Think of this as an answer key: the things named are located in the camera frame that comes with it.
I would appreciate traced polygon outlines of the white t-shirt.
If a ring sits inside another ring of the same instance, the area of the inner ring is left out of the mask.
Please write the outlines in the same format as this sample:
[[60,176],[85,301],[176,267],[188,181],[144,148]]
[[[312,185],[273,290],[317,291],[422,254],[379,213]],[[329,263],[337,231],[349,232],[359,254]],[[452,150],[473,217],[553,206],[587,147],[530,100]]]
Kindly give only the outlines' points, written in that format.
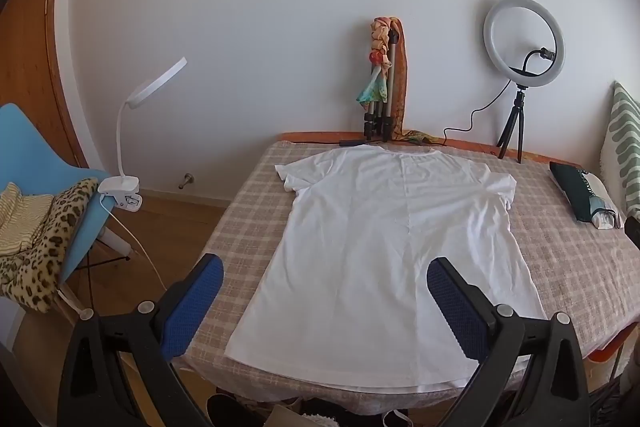
[[462,383],[474,365],[426,286],[445,257],[492,303],[544,308],[510,229],[516,182],[439,150],[334,148],[277,167],[282,239],[224,353],[339,388]]

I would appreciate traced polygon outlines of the leopard print cloth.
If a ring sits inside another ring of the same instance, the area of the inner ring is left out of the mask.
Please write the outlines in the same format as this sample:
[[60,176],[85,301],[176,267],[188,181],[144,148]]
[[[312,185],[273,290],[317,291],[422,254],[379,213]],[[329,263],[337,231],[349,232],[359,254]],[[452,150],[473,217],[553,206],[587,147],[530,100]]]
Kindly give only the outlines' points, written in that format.
[[85,178],[52,195],[51,209],[34,246],[13,256],[1,256],[3,297],[41,313],[51,309],[67,251],[97,188],[97,179]]

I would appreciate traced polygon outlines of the folded dark green garment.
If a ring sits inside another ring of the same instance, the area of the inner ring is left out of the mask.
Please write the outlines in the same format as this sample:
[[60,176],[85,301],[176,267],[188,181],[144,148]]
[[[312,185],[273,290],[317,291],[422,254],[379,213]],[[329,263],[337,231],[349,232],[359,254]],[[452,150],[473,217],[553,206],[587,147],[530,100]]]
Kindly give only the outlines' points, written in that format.
[[623,213],[595,174],[555,161],[549,162],[549,170],[577,221],[591,223],[598,230],[623,228]]

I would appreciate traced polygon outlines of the yellow striped cloth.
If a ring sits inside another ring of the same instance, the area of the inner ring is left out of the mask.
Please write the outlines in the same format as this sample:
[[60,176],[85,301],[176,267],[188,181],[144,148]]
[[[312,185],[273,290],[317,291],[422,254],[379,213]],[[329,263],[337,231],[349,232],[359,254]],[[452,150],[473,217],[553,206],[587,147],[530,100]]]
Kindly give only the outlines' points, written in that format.
[[51,209],[50,194],[24,195],[13,182],[1,193],[0,255],[13,256],[34,246]]

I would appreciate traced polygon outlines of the white clip desk lamp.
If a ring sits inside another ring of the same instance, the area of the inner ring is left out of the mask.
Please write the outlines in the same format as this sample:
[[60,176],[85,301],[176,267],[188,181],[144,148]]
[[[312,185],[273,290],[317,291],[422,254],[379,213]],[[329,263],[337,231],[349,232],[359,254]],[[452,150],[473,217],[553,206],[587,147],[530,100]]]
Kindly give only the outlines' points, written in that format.
[[109,198],[114,209],[137,212],[142,207],[143,198],[140,193],[140,178],[128,165],[125,153],[134,148],[141,148],[141,141],[125,136],[125,122],[130,113],[148,103],[163,87],[167,86],[176,76],[186,68],[188,59],[183,56],[155,78],[144,80],[135,87],[122,101],[116,115],[115,146],[116,173],[103,179],[98,186],[101,198]]

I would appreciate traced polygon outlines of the metal door stopper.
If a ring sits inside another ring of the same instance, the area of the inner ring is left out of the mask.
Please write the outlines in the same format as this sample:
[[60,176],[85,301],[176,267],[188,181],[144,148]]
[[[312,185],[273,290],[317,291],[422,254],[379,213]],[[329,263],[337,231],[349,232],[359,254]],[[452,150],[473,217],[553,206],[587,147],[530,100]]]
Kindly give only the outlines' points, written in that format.
[[178,190],[183,191],[187,186],[192,185],[195,182],[195,178],[193,174],[186,173],[183,177],[182,182],[178,185]]

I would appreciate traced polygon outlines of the green white patterned cushion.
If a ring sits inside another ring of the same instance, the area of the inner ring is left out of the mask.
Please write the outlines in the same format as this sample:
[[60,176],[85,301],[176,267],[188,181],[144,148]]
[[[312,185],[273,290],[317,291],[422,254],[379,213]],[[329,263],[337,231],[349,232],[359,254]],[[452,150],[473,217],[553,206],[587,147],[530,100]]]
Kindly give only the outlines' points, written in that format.
[[617,81],[600,153],[600,171],[608,195],[626,218],[639,221],[639,103]]

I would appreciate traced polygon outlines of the blue chair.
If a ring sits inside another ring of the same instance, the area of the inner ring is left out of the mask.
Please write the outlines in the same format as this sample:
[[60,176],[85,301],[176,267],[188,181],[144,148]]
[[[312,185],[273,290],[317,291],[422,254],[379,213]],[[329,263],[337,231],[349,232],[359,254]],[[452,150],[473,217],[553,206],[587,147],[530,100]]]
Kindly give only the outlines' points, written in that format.
[[[107,174],[67,164],[17,105],[9,103],[1,107],[1,192],[6,184],[13,182],[25,195],[56,195],[85,178],[97,179],[99,186]],[[78,234],[67,251],[60,286],[51,308],[58,298],[63,298],[71,307],[76,306],[75,297],[65,289],[70,274],[81,267],[96,242],[118,239],[106,226],[112,208],[111,199],[100,199],[96,189]]]

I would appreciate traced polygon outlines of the black mini tripod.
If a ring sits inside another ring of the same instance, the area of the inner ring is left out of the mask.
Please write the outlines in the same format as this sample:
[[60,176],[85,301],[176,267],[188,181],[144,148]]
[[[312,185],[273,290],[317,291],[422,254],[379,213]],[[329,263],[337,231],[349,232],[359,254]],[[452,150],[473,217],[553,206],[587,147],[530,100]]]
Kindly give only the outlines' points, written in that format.
[[521,164],[523,159],[525,131],[525,91],[526,87],[519,84],[510,115],[508,117],[508,120],[506,121],[506,124],[504,125],[497,143],[497,147],[499,149],[498,158],[503,159],[506,157],[506,151],[508,150],[514,130],[518,130],[518,148],[516,149],[516,161],[519,164]]

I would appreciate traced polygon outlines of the colourful orange scarf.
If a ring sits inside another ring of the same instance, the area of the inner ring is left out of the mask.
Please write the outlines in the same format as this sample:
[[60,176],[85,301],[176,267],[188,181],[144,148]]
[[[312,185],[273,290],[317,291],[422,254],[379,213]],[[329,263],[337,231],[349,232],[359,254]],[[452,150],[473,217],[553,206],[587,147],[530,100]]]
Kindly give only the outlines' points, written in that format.
[[371,23],[370,31],[371,76],[357,98],[364,109],[364,139],[372,141],[374,138],[381,138],[383,142],[442,145],[443,139],[404,128],[408,57],[400,19],[377,17]]

